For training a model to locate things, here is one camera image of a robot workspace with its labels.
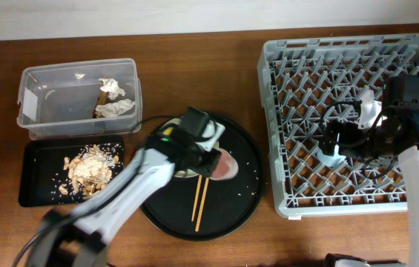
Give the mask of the blue cup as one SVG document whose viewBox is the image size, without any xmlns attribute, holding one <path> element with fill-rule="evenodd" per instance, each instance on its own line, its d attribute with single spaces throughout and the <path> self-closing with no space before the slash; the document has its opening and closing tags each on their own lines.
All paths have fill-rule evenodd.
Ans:
<svg viewBox="0 0 419 267">
<path fill-rule="evenodd" d="M 317 151 L 316 155 L 320 162 L 328 167 L 335 167 L 346 160 L 346 156 L 339 154 L 338 145 L 334 147 L 334 154 L 332 156 L 325 155 L 321 149 Z"/>
</svg>

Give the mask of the pink cup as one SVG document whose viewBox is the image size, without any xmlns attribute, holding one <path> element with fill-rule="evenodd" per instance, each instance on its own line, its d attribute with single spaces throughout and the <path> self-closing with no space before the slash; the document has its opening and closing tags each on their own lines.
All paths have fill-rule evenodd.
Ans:
<svg viewBox="0 0 419 267">
<path fill-rule="evenodd" d="M 225 149 L 218 148 L 218 151 L 221 155 L 216 168 L 210 175 L 210 179 L 214 181 L 221 181 L 235 178 L 239 170 L 237 161 Z"/>
</svg>

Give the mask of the white napkin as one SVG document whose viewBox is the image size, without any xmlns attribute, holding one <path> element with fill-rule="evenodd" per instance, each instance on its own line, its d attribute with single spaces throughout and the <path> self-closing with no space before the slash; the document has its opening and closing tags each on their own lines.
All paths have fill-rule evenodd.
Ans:
<svg viewBox="0 0 419 267">
<path fill-rule="evenodd" d="M 130 99 L 119 100 L 105 105 L 97 105 L 94 109 L 96 118 L 108 118 L 120 116 L 134 107 L 135 101 Z"/>
<path fill-rule="evenodd" d="M 115 100 L 119 96 L 124 96 L 125 91 L 120 88 L 119 83 L 112 78 L 101 78 L 100 90 L 107 94 L 109 100 Z"/>
</svg>

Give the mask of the food scraps pile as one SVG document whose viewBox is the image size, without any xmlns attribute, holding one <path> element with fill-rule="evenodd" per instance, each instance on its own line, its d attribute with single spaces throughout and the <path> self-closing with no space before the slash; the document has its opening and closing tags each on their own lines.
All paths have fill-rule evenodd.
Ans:
<svg viewBox="0 0 419 267">
<path fill-rule="evenodd" d="M 75 157 L 63 159 L 64 180 L 59 180 L 59 196 L 81 196 L 84 200 L 94 197 L 106 188 L 123 166 L 120 144 L 86 145 Z"/>
</svg>

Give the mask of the yellow bowl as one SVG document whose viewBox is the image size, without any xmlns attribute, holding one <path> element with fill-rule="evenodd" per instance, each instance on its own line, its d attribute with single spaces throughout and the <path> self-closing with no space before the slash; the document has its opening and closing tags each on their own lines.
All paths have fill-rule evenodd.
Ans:
<svg viewBox="0 0 419 267">
<path fill-rule="evenodd" d="M 164 127 L 162 128 L 162 134 L 164 136 L 170 136 L 173 130 L 174 130 L 174 126 Z"/>
</svg>

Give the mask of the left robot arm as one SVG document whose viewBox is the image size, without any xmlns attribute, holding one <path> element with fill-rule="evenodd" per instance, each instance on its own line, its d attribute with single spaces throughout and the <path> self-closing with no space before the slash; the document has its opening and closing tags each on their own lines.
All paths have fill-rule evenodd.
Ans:
<svg viewBox="0 0 419 267">
<path fill-rule="evenodd" d="M 218 133 L 194 137 L 174 131 L 149 136 L 131 163 L 95 197 L 69 214 L 48 211 L 38 232 L 13 260 L 26 266 L 106 266 L 108 246 L 127 219 L 177 171 L 190 169 L 209 177 L 221 153 Z"/>
</svg>

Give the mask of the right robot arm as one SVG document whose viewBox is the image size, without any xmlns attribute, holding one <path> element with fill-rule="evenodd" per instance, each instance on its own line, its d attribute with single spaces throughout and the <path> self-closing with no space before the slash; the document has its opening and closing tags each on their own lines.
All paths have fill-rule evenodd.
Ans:
<svg viewBox="0 0 419 267">
<path fill-rule="evenodd" d="M 358 122 L 320 118 L 320 148 L 326 155 L 344 155 L 366 167 L 378 165 L 403 176 L 409 212 L 409 266 L 419 266 L 419 110 L 388 106 Z"/>
</svg>

